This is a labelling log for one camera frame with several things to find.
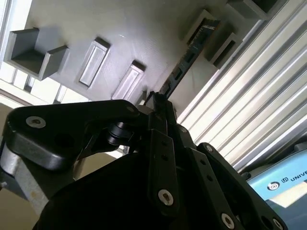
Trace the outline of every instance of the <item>black plastic part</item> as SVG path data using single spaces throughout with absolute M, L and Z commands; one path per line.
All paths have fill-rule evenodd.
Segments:
M 147 177 L 145 154 L 127 154 L 60 190 L 34 229 L 168 229 L 147 198 Z
M 149 131 L 148 139 L 146 152 L 149 152 L 149 200 L 159 208 L 162 215 L 176 217 L 179 212 L 179 193 L 173 140 L 155 129 Z M 159 200 L 158 193 L 161 189 L 170 192 L 173 205 L 166 206 Z
M 244 172 L 241 174 L 241 176 L 246 181 L 251 178 L 251 174 L 249 172 Z
M 262 220 L 267 219 L 272 223 L 272 230 L 278 230 L 273 219 L 277 219 L 286 230 L 286 224 L 263 201 L 263 199 L 250 187 L 244 178 L 208 143 L 201 143 L 197 150 L 204 153 L 221 185 L 229 203 L 232 203 L 232 211 L 240 217 L 241 223 L 246 229 L 267 230 L 267 224 Z
M 43 118 L 46 126 L 30 127 L 26 123 L 30 116 Z M 3 136 L 12 152 L 43 168 L 64 170 L 75 163 L 83 149 L 107 135 L 112 121 L 128 122 L 138 116 L 139 111 L 124 100 L 22 107 L 8 115 Z M 96 151 L 112 148 L 106 138 L 101 140 L 104 149 L 96 146 Z
M 267 230 L 273 218 L 287 230 L 212 146 L 195 147 L 165 95 L 152 93 L 150 103 L 154 112 L 149 115 L 126 101 L 24 107 L 9 114 L 2 143 L 35 165 L 34 179 L 52 196 L 35 229 L 195 230 L 205 225 L 226 230 L 221 219 L 226 213 L 237 230 Z M 26 124 L 34 115 L 46 121 L 44 128 Z M 127 155 L 76 182 L 64 180 L 68 185 L 54 195 L 57 177 L 49 170 L 65 173 L 77 158 L 121 144 L 130 147 Z M 161 202 L 161 189 L 172 194 L 172 205 Z

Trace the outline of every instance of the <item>metal frame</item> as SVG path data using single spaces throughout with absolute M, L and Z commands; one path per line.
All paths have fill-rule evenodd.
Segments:
M 306 13 L 305 1 L 288 1 L 178 118 L 239 171 L 306 132 Z
M 7 39 L 8 38 L 8 23 L 9 23 L 9 18 L 10 18 L 10 13 L 12 10 L 12 2 L 13 0 L 6 0 L 4 3 L 4 11 L 3 11 L 3 16 L 1 19 L 1 30 L 0 30 L 0 44 L 1 44 L 1 49 L 0 49 L 0 60 L 3 60 L 4 58 L 4 53 L 7 45 Z

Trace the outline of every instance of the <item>bolt head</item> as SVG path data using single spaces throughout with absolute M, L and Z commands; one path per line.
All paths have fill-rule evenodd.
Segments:
M 25 122 L 32 128 L 43 128 L 46 126 L 46 121 L 38 116 L 30 116 Z
M 172 206 L 174 203 L 174 198 L 172 196 L 172 194 L 167 191 L 166 189 L 161 189 L 158 192 L 158 197 L 160 199 L 160 201 L 165 204 L 166 206 Z
M 222 213 L 221 219 L 223 223 L 226 225 L 226 227 L 228 227 L 231 230 L 235 229 L 235 223 L 229 215 L 227 215 L 226 213 Z
M 209 146 L 209 145 L 206 145 L 206 149 L 207 149 L 209 152 L 213 152 L 213 149 L 212 149 L 211 146 Z
M 275 223 L 275 225 L 276 225 L 280 230 L 283 230 L 283 226 L 281 225 L 281 223 L 280 223 L 277 219 L 273 218 L 273 222 Z

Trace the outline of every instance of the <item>screw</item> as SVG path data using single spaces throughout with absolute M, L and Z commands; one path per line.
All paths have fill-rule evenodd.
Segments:
M 222 221 L 229 229 L 235 229 L 235 223 L 226 213 L 222 213 Z
M 25 122 L 32 128 L 43 128 L 46 126 L 46 121 L 38 116 L 30 116 Z
M 172 196 L 172 194 L 167 191 L 166 189 L 161 189 L 158 192 L 158 197 L 160 199 L 160 201 L 165 204 L 166 206 L 172 206 L 174 203 L 174 198 Z
M 213 149 L 211 148 L 211 146 L 206 145 L 205 147 L 206 147 L 206 149 L 207 149 L 209 152 L 213 152 Z
M 184 132 L 184 133 L 187 132 L 186 128 L 184 128 L 183 126 L 180 126 L 179 128 L 180 128 L 180 130 L 181 130 L 182 132 Z
M 2 187 L 2 188 L 4 188 L 5 186 L 7 186 L 8 184 L 5 182 L 5 181 L 3 181 L 2 183 L 0 183 L 0 188 Z
M 280 230 L 283 230 L 283 226 L 280 224 L 280 222 L 277 219 L 273 218 L 273 222 Z
M 132 107 L 127 106 L 126 108 L 127 108 L 130 112 L 134 112 L 134 109 L 133 109 Z

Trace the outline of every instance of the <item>logo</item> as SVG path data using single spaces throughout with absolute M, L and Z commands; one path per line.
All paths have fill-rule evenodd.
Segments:
M 300 173 L 299 175 L 293 177 L 293 178 L 291 179 L 291 181 L 296 181 L 296 180 L 298 180 L 298 179 L 300 179 L 301 177 L 304 177 L 304 176 L 307 176 L 307 171 L 305 171 L 305 172 L 303 172 L 303 173 Z
M 273 191 L 273 190 L 276 190 L 276 189 L 278 189 L 279 188 L 279 183 L 278 182 L 271 182 L 271 183 L 269 183 L 268 184 L 268 189 L 270 190 L 270 191 Z
M 289 181 L 288 177 L 285 177 L 285 178 L 282 179 L 283 183 L 286 183 L 287 181 Z

